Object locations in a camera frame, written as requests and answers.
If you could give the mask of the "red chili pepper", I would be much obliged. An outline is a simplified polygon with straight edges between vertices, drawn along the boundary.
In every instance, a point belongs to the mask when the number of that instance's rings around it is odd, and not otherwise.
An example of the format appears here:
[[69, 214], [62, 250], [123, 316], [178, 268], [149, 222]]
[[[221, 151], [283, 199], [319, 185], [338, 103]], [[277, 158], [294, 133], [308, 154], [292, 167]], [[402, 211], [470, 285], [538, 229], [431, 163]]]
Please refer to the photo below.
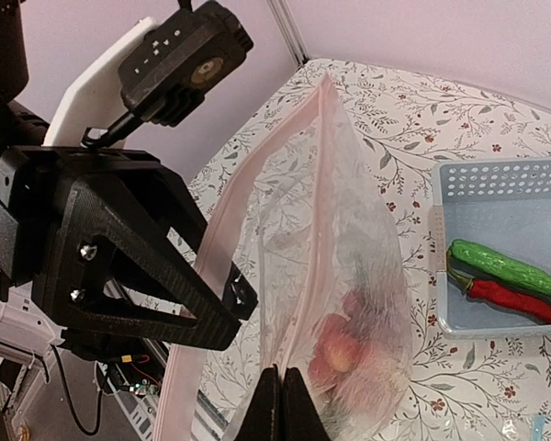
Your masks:
[[495, 281], [463, 276], [453, 269], [448, 269], [447, 274], [472, 300], [484, 301], [551, 324], [551, 305], [543, 300], [511, 291]]

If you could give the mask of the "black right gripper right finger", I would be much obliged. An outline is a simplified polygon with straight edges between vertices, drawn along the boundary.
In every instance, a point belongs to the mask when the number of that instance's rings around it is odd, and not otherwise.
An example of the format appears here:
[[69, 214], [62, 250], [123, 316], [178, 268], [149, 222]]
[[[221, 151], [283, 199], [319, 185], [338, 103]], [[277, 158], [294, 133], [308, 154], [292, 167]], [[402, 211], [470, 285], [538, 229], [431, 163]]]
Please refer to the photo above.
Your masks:
[[288, 368], [282, 392], [283, 439], [331, 441], [298, 368]]

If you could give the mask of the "smooth green cucumber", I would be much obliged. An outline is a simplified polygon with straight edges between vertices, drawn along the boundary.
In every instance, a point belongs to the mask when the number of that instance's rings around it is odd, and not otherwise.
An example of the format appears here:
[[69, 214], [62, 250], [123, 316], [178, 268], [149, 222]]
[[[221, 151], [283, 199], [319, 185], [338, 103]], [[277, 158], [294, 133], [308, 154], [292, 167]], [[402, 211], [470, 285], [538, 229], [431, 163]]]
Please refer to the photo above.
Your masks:
[[463, 239], [453, 240], [446, 255], [509, 285], [551, 299], [551, 275], [536, 266], [513, 259], [480, 243]]

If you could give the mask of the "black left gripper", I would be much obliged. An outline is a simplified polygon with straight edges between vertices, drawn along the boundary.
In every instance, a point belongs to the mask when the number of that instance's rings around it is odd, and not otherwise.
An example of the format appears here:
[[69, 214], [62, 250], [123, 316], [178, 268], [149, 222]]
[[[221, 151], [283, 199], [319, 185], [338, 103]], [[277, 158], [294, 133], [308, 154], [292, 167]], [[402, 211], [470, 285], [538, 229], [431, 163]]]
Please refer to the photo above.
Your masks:
[[207, 222], [143, 151], [14, 146], [0, 154], [0, 300], [31, 298], [68, 332], [226, 349], [239, 318], [171, 244]]

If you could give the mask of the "clear pink zipper bag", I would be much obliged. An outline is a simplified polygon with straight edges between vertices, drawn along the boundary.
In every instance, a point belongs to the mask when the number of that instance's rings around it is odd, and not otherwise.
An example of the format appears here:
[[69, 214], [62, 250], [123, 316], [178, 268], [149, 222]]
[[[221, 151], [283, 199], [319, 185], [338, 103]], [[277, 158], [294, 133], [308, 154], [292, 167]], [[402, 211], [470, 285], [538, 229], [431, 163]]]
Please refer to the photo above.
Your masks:
[[[329, 76], [249, 151], [223, 188], [194, 268], [221, 294], [231, 263], [257, 294], [259, 366], [224, 438], [234, 440], [272, 365], [282, 392], [287, 369], [299, 369], [331, 440], [369, 440], [384, 429], [410, 383], [410, 297], [394, 218]], [[340, 313], [353, 288], [373, 301], [374, 329], [397, 367], [389, 395], [363, 412], [316, 390], [308, 376], [322, 319]], [[283, 435], [283, 417], [280, 428]]]

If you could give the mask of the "red lychee fruit bunch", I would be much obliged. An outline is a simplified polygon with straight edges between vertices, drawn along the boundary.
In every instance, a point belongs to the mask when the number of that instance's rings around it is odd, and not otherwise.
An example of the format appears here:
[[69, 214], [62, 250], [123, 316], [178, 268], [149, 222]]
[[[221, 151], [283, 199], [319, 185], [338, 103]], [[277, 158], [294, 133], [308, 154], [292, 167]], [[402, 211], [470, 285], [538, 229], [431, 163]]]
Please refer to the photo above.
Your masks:
[[363, 412], [389, 395], [396, 360], [374, 329], [375, 309], [365, 291], [353, 288], [342, 311], [326, 315], [308, 365], [310, 385], [344, 408]]

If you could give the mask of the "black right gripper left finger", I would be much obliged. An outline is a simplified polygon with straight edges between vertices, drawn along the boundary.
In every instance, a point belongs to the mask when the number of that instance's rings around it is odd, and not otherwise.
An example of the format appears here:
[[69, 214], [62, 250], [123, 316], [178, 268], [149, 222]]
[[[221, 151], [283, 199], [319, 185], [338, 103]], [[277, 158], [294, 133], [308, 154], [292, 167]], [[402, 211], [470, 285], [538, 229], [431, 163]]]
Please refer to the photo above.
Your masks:
[[255, 387], [235, 441], [282, 440], [282, 384], [276, 365], [265, 368]]

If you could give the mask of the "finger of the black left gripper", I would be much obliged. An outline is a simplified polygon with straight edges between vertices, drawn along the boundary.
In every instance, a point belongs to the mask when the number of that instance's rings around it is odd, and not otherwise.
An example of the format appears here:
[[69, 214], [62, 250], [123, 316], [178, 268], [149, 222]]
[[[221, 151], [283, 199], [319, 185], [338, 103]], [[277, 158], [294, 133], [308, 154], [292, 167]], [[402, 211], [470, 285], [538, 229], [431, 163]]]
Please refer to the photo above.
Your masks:
[[[198, 253], [205, 230], [208, 226], [204, 216], [200, 220], [180, 215], [169, 221], [169, 228], [187, 244], [194, 254]], [[222, 302], [226, 309], [238, 320], [248, 321], [257, 304], [257, 294], [242, 274], [241, 270], [231, 263], [231, 270], [224, 284]]]

